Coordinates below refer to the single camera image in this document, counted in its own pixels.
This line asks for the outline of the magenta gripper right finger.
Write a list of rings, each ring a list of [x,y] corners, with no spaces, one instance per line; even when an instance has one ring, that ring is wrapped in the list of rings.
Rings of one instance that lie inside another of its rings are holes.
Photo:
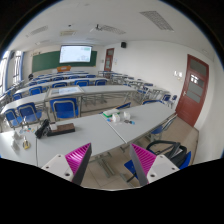
[[[140,161],[146,161],[146,157],[150,156],[151,154],[155,155],[154,153],[151,153],[150,151],[140,146],[137,146],[135,144],[130,145],[130,157],[132,160],[134,160],[134,155],[137,155]]]

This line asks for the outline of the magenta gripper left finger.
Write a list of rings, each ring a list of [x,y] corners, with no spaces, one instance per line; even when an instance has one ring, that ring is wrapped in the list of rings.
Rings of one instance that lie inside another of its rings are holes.
[[[76,185],[80,185],[91,153],[91,144],[87,143],[66,155],[57,154],[42,169]]]

